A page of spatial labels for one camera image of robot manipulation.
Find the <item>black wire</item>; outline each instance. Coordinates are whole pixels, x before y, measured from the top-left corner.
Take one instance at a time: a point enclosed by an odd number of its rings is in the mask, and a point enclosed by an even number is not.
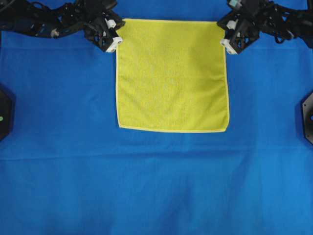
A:
[[[0,12],[4,11],[6,8],[8,8],[10,5],[12,5],[16,0],[11,0],[7,5],[5,5],[3,8],[0,9]]]

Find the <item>yellow towel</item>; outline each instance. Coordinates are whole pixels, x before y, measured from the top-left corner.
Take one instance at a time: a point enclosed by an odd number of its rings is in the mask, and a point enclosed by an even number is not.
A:
[[[126,19],[116,55],[122,128],[223,132],[229,123],[224,37],[215,22]]]

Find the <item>blue cloth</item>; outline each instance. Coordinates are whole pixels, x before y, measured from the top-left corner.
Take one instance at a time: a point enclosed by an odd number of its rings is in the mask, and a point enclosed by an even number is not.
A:
[[[229,11],[225,0],[118,2],[127,18],[216,21]],[[313,233],[313,146],[300,106],[313,57],[301,40],[261,35],[227,56],[226,133],[165,134],[118,128],[115,55],[82,33],[2,36],[0,83],[17,100],[0,142],[1,235]]]

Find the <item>black robotic arm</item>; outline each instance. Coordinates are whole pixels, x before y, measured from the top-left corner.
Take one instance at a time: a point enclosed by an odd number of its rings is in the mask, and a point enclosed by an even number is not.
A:
[[[293,10],[269,0],[227,0],[232,8],[218,21],[225,30],[221,44],[230,54],[239,54],[260,37],[260,32],[275,37],[279,44],[297,37],[313,48],[313,0],[308,10]]]
[[[0,31],[61,38],[83,30],[85,38],[105,52],[123,40],[116,30],[125,22],[113,12],[115,0],[77,0],[50,9],[40,2],[0,0]]]

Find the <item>black mount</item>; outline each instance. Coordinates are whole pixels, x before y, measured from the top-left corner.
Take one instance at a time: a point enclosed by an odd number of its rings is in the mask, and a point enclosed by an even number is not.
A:
[[[313,94],[302,103],[302,111],[305,138],[313,144]]]
[[[40,2],[0,0],[0,31],[32,37],[62,38],[83,30],[85,38],[105,52],[123,40],[116,30],[125,22],[112,11],[115,0],[77,0],[51,10]]]
[[[260,37],[260,31],[276,43],[297,37],[313,48],[313,0],[308,10],[293,10],[269,0],[227,0],[232,11],[218,21],[226,31],[221,44],[230,54],[239,54]]]
[[[0,140],[10,133],[13,125],[13,101],[8,95],[0,90]]]

